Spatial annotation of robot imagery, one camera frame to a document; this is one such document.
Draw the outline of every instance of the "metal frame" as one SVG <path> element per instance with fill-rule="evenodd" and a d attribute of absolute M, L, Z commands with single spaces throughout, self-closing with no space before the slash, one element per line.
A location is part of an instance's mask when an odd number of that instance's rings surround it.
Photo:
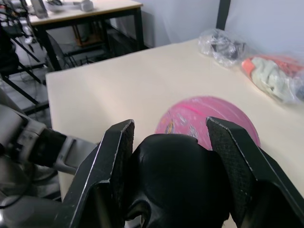
<path fill-rule="evenodd" d="M 55 71 L 62 70 L 60 64 L 57 60 L 56 54 L 52 48 L 51 42 L 48 38 L 47 30 L 49 29 L 57 29 L 62 27 L 67 27 L 71 25 L 83 24 L 91 21 L 101 21 L 103 26 L 104 32 L 104 39 L 105 45 L 107 47 L 107 51 L 111 51 L 109 38 L 106 30 L 105 20 L 111 18 L 119 18 L 124 16 L 134 16 L 134 25 L 135 25 L 135 33 L 136 33 L 136 40 L 137 40 L 137 49 L 144 50 L 144 43 L 143 43 L 143 23 L 142 23 L 142 11 L 141 8 L 135 9 L 126 9 L 117 12 L 106 13 L 102 15 L 96 16 L 88 16 L 85 18 L 77 18 L 77 19 L 68 19 L 65 21 L 58 21 L 58 22 L 51 22 L 48 24 L 43 25 L 32 25 L 32 27 L 36 30 L 37 37 L 41 40 L 42 45 L 45 47 L 47 54 L 50 58 L 50 62 L 53 65 Z"/>
<path fill-rule="evenodd" d="M 218 7 L 217 29 L 225 30 L 231 0 L 220 0 Z"/>

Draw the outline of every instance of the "desk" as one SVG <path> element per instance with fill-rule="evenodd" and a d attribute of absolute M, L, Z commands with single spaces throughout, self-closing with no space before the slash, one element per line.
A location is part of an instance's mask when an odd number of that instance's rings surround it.
<path fill-rule="evenodd" d="M 101 21 L 105 43 L 107 49 L 110 50 L 105 20 L 133 15 L 137 48 L 138 50 L 144 49 L 141 3 L 132 0 L 93 0 L 93 3 L 94 10 L 91 12 L 83 12 L 81 10 L 65 10 L 58 13 L 52 13 L 48 11 L 48 18 L 45 19 L 30 16 L 30 23 L 34 30 L 36 30 L 37 37 L 39 37 L 43 42 L 43 46 L 50 57 L 50 62 L 56 71 L 61 70 L 61 67 L 48 38 L 48 29 L 57 29 L 76 24 L 83 24 L 90 21 Z"/>
<path fill-rule="evenodd" d="M 47 86 L 55 130 L 96 143 L 112 124 L 134 119 L 134 148 L 176 102 L 197 95 L 228 100 L 248 115 L 262 149 L 304 196 L 304 107 L 278 105 L 239 69 L 199 54 L 196 40 L 51 73 Z M 64 196 L 72 177 L 59 178 Z"/>

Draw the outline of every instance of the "white cloth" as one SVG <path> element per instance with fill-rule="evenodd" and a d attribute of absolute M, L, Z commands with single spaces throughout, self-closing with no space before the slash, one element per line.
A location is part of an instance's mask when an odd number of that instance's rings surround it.
<path fill-rule="evenodd" d="M 256 68 L 251 72 L 251 78 L 260 90 L 283 102 L 294 100 L 293 92 L 289 88 L 291 79 L 274 61 L 255 57 L 252 63 Z"/>

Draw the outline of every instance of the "pink ball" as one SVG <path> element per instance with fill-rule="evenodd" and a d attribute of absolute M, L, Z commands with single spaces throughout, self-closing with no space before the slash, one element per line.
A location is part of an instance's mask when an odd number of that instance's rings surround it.
<path fill-rule="evenodd" d="M 198 139 L 199 144 L 212 150 L 206 118 L 213 116 L 245 128 L 257 146 L 260 139 L 250 119 L 235 105 L 212 96 L 183 100 L 161 118 L 155 133 L 186 134 Z"/>

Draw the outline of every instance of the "orange object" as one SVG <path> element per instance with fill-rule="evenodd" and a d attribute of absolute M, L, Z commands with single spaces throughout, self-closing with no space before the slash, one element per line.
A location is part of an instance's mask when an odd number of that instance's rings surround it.
<path fill-rule="evenodd" d="M 242 67 L 249 76 L 251 75 L 251 72 L 256 68 L 256 66 L 251 62 L 250 58 L 242 62 Z"/>
<path fill-rule="evenodd" d="M 273 56 L 268 56 L 268 55 L 257 55 L 253 56 L 251 58 L 248 58 L 242 62 L 242 67 L 244 71 L 248 74 L 251 75 L 251 72 L 255 69 L 254 64 L 251 62 L 251 60 L 254 57 L 260 57 L 264 58 L 267 60 L 272 60 L 274 61 L 279 68 L 288 76 L 294 77 L 296 73 L 298 73 L 301 70 L 304 70 L 304 64 L 300 63 L 299 61 L 287 57 L 287 56 L 280 56 L 280 55 L 273 55 Z"/>

